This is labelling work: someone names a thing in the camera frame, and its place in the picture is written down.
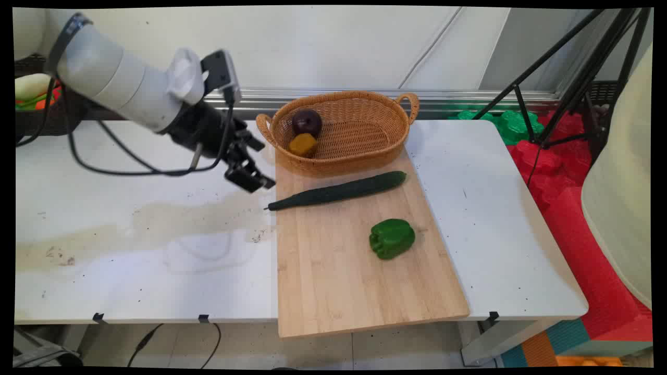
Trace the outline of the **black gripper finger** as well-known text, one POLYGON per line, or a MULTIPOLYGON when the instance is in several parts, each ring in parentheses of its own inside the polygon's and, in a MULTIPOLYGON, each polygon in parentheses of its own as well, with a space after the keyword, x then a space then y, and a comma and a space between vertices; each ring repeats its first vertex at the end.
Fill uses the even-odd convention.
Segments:
POLYGON ((245 150, 229 150, 226 164, 224 178, 250 194, 260 188, 272 189, 276 185, 275 180, 259 171, 255 161, 245 150))
POLYGON ((265 143, 255 138, 251 131, 247 128, 236 131, 236 141, 243 143, 243 145, 255 150, 256 152, 262 151, 262 149, 265 147, 265 143))

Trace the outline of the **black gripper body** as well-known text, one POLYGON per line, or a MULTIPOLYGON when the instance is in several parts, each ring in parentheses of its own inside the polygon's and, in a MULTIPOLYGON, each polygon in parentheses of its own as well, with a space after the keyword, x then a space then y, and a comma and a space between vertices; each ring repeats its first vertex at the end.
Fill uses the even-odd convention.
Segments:
POLYGON ((173 142, 191 151, 202 144, 202 156, 215 159, 223 141, 226 119, 226 110, 215 109, 205 101, 184 105, 169 124, 168 135, 173 142))

